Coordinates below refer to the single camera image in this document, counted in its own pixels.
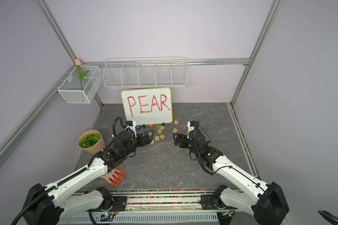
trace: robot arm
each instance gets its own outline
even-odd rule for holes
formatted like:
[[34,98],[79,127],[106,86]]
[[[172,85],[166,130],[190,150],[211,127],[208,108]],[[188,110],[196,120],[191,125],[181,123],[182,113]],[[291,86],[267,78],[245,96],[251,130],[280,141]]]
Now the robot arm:
[[173,135],[174,144],[189,149],[205,172],[224,176],[244,192],[241,194],[221,185],[213,193],[214,206],[232,206],[240,209],[254,216],[260,225],[281,224],[289,211],[281,187],[274,182],[269,185],[253,177],[231,162],[222,152],[209,146],[204,135],[198,130],[199,121],[189,121],[187,127],[187,135]]
[[[115,133],[120,119],[124,131]],[[93,155],[89,163],[68,176],[47,184],[33,186],[27,195],[23,210],[12,224],[23,216],[28,225],[57,224],[58,221],[89,209],[109,210],[113,205],[112,194],[104,187],[78,197],[69,198],[74,192],[120,165],[138,147],[151,143],[150,131],[137,134],[135,121],[122,123],[118,117],[113,123],[113,140],[102,151]]]

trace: wire basket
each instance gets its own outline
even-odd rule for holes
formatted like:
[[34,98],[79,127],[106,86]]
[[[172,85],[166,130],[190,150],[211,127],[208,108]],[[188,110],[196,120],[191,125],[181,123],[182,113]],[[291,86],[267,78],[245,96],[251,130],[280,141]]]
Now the wire basket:
[[155,88],[188,86],[185,57],[105,59],[107,88]]
[[80,69],[82,72],[89,70],[81,81],[82,85],[80,84],[79,73],[75,68],[58,89],[67,103],[91,103],[103,82],[99,66],[82,65]]

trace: kraft paper pot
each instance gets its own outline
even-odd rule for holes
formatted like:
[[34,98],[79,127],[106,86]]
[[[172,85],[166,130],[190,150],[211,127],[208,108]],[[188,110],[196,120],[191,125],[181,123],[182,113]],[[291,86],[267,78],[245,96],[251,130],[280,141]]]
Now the kraft paper pot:
[[[89,148],[82,148],[82,147],[80,147],[80,145],[79,145],[80,141],[81,141],[86,135],[88,135],[88,134],[93,134],[93,133],[94,133],[94,134],[97,133],[97,134],[100,135],[99,141],[98,141],[95,145],[93,145],[93,146],[91,146],[91,147],[89,147]],[[104,142],[103,136],[100,134],[99,131],[97,131],[97,130],[89,130],[89,131],[83,133],[83,134],[79,137],[79,139],[78,139],[78,146],[79,146],[80,148],[84,149],[86,152],[89,152],[90,154],[95,154],[95,153],[97,153],[98,151],[104,149],[104,147],[105,147],[105,142]]]

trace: metal vent panel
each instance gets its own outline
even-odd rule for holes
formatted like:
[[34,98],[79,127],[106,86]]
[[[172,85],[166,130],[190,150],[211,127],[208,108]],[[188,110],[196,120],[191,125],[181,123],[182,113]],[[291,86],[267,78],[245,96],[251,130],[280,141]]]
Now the metal vent panel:
[[[144,214],[118,214],[112,222],[100,221],[99,215],[93,215],[98,224],[108,223],[184,223],[184,222],[217,222],[216,212],[190,212],[190,213],[144,213]],[[58,224],[91,224],[88,214],[78,214],[68,217]]]

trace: glove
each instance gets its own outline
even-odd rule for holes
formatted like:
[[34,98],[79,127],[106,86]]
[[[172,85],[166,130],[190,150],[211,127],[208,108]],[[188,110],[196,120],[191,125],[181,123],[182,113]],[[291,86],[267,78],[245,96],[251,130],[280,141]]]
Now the glove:
[[121,183],[120,180],[124,179],[124,176],[122,174],[126,174],[126,171],[115,168],[109,173],[105,173],[103,176],[100,176],[99,178],[105,180],[110,185],[116,186],[117,184]]

